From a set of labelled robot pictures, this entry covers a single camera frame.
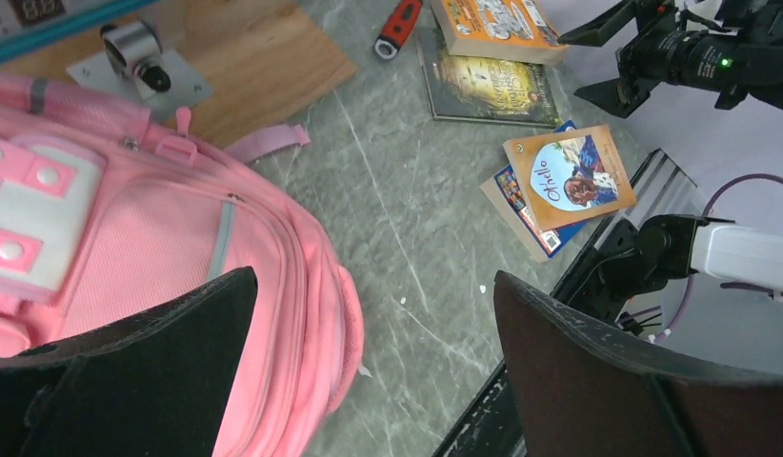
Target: gray marble countertop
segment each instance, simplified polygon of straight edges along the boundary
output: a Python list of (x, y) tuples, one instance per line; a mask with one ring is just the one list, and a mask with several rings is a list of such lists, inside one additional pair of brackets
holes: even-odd
[[(550, 290), (594, 228), (549, 263), (534, 262), (479, 185), (506, 165), (504, 141), (538, 130), (433, 121), (413, 38), (391, 62), (371, 53), (395, 5), (302, 2), (359, 71), (291, 119), (308, 129), (310, 145), (256, 166), (322, 222), (363, 306), (361, 373), (309, 456), (432, 455), (501, 359), (495, 273)], [(419, 25), (432, 24), (426, 7)], [(570, 97), (566, 70), (551, 79), (562, 117), (580, 127), (610, 123), (634, 172), (646, 151)]]

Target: backpack strap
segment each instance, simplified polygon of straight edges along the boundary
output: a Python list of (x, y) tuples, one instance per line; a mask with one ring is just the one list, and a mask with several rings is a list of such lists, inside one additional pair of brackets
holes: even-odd
[(302, 126), (280, 124), (253, 131), (235, 141), (225, 151), (238, 161), (248, 164), (285, 146), (305, 146), (310, 141), (311, 138)]

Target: wooden panel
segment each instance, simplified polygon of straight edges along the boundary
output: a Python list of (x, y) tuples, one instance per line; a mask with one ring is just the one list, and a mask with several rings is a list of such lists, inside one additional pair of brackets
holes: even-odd
[[(354, 63), (294, 3), (185, 5), (187, 39), (179, 50), (215, 90), (192, 110), (191, 130), (214, 144), (284, 121), (355, 73)], [(98, 32), (90, 30), (0, 69), (70, 81), (66, 67), (100, 50)]]

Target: orange book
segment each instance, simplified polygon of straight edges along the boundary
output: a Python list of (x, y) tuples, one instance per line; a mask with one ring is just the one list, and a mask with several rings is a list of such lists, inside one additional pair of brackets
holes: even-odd
[(453, 55), (553, 65), (567, 48), (536, 0), (432, 0)]
[(608, 126), (518, 138), (504, 151), (541, 231), (635, 205)]

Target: backpack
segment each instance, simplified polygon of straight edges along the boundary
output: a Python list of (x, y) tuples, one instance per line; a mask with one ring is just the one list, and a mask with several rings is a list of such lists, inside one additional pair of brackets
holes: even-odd
[(177, 120), (0, 73), (0, 357), (251, 266), (259, 290), (213, 455), (301, 455), (359, 365), (354, 283), (312, 215), (191, 137), (188, 109)]

